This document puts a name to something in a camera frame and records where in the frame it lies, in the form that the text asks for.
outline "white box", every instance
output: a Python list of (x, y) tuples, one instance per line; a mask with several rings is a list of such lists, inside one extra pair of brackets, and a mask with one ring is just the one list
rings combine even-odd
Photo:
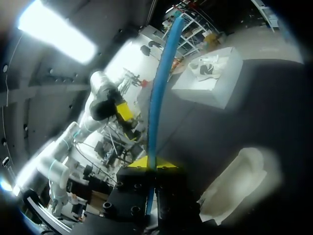
[(203, 81), (199, 82), (187, 67), (172, 87), (172, 91), (182, 99), (224, 109), (236, 86), (243, 60), (234, 47), (215, 50), (207, 55), (216, 56), (217, 54), (219, 57), (228, 56), (229, 58), (213, 90), (210, 91), (205, 87)]

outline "black cable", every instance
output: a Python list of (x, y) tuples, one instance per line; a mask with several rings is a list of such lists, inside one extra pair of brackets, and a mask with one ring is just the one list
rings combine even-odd
[[(88, 162), (90, 162), (92, 165), (94, 165), (94, 164), (93, 164), (88, 158), (86, 158), (85, 155), (82, 154), (81, 151), (78, 149), (78, 147), (77, 147), (77, 142), (75, 143), (75, 148), (76, 148), (77, 152), (78, 152), (83, 158), (85, 158)], [(101, 168), (97, 167), (96, 165), (94, 165), (94, 166), (95, 166), (96, 168), (98, 168), (101, 172), (103, 172), (104, 174), (106, 174), (111, 180), (113, 180), (113, 181), (116, 183), (116, 180), (115, 180), (112, 176), (110, 176), (108, 173), (106, 173), (106, 172), (103, 171)]]
[(123, 161), (123, 162), (125, 162), (125, 163), (132, 164), (131, 162), (129, 162), (129, 161), (123, 159), (123, 158), (117, 157), (117, 159), (119, 159), (119, 160), (121, 160), (121, 161)]
[(47, 234), (47, 233), (53, 233), (53, 234), (55, 234), (54, 231), (52, 231), (52, 230), (46, 230), (46, 231), (42, 231), (42, 232), (40, 233), (40, 235), (44, 235), (44, 234)]

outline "ceiling light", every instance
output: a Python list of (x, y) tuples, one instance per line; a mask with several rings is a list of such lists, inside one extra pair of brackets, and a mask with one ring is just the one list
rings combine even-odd
[(18, 196), (20, 194), (20, 191), (21, 191), (20, 187), (18, 185), (15, 185), (13, 188), (13, 194), (15, 196)]
[(46, 42), (74, 60), (87, 64), (96, 46), (69, 22), (35, 0), (21, 15), (18, 28)]
[(1, 185), (1, 188), (2, 188), (3, 190), (9, 191), (9, 192), (12, 191), (11, 185), (10, 185), (8, 182), (6, 182), (5, 180), (2, 179), (1, 182), (0, 182), (0, 185)]
[(64, 161), (62, 162), (63, 165), (65, 165), (68, 161), (68, 156), (64, 159)]
[(51, 142), (46, 148), (43, 149), (43, 151), (40, 154), (38, 154), (38, 156), (33, 157), (24, 165), (24, 167), (17, 176), (16, 185), (18, 185), (20, 188), (24, 188), (25, 186), (27, 186), (30, 180), (37, 173), (38, 162), (43, 156), (46, 156), (53, 151), (55, 147), (54, 143), (55, 141)]
[(168, 12), (170, 12), (173, 9), (174, 9), (174, 6), (172, 6), (170, 9), (168, 9), (165, 13), (168, 13)]

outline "blue tube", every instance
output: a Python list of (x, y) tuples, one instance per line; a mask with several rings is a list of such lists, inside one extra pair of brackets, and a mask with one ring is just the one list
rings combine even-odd
[[(169, 32), (166, 45), (164, 47), (160, 64), (156, 71), (156, 77), (151, 92), (150, 109), (149, 109), (149, 126), (148, 126), (148, 165), (150, 170), (157, 169), (157, 128), (161, 112), (162, 100), (165, 87), (170, 74), (170, 70), (175, 58), (177, 46), (184, 26), (182, 17), (176, 18)], [(151, 213), (154, 188), (151, 188), (147, 199), (146, 214)]]

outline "shelving unit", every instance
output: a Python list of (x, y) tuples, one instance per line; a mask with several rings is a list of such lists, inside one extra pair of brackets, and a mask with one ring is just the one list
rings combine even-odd
[[(199, 53), (200, 50), (197, 47), (199, 43), (205, 38), (204, 34), (211, 33), (210, 26), (201, 16), (191, 16), (186, 12), (180, 15), (184, 18), (185, 27), (182, 30), (181, 41), (178, 46), (178, 51), (183, 56), (187, 56), (193, 53)], [(164, 33), (162, 40), (166, 41), (170, 27)]]
[(278, 18), (274, 12), (266, 6), (261, 0), (251, 0), (256, 8), (260, 11), (263, 18), (268, 22), (273, 33), (275, 32), (274, 28), (278, 28)]

